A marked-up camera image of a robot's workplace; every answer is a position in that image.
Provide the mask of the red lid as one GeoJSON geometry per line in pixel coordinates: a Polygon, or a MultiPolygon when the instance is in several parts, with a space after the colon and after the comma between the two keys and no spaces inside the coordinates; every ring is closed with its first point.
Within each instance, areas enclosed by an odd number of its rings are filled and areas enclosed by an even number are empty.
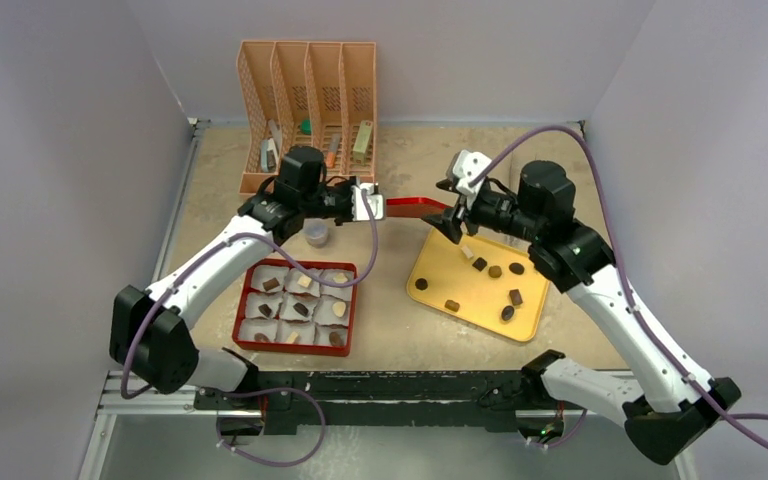
{"type": "Polygon", "coordinates": [[[386,200],[388,218],[423,218],[440,214],[446,204],[428,197],[393,197],[386,200]]]}

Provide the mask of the brown chocolate piece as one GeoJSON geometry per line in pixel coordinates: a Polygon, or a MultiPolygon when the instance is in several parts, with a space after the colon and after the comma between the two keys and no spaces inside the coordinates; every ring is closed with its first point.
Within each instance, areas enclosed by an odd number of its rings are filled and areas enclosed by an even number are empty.
{"type": "Polygon", "coordinates": [[[261,284],[261,290],[263,292],[273,292],[280,290],[282,283],[277,278],[270,278],[261,284]]]}

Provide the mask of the white chocolate oval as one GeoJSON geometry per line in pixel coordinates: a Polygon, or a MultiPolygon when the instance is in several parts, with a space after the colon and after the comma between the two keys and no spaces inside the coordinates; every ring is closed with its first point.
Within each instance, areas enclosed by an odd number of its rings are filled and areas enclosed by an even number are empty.
{"type": "Polygon", "coordinates": [[[337,301],[332,304],[333,314],[337,318],[343,318],[347,311],[347,304],[343,301],[337,301]]]}

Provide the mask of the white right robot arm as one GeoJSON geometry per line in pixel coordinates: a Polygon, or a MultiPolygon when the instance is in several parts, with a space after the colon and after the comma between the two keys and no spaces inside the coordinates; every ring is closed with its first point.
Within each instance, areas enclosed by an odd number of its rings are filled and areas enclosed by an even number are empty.
{"type": "Polygon", "coordinates": [[[590,317],[634,375],[625,381],[546,351],[522,370],[524,399],[536,407],[568,402],[605,417],[647,459],[669,464],[740,399],[740,389],[712,377],[662,327],[640,324],[645,306],[622,285],[611,247],[576,219],[576,187],[562,166],[531,161],[510,192],[478,178],[488,163],[471,153],[453,161],[436,186],[458,199],[425,222],[454,244],[479,228],[528,242],[536,271],[590,317]]]}

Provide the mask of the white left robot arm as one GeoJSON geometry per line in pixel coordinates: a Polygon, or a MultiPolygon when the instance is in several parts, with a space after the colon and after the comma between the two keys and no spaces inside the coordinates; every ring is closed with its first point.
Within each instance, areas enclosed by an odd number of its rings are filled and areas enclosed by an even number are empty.
{"type": "Polygon", "coordinates": [[[199,253],[145,288],[128,285],[116,294],[109,352],[122,367],[121,396],[133,399],[150,389],[171,394],[190,385],[219,391],[235,409],[252,405],[257,367],[227,348],[199,349],[192,328],[221,293],[271,254],[298,267],[282,246],[305,220],[374,224],[379,198],[377,184],[356,176],[330,183],[320,150],[292,147],[275,175],[199,253]]]}

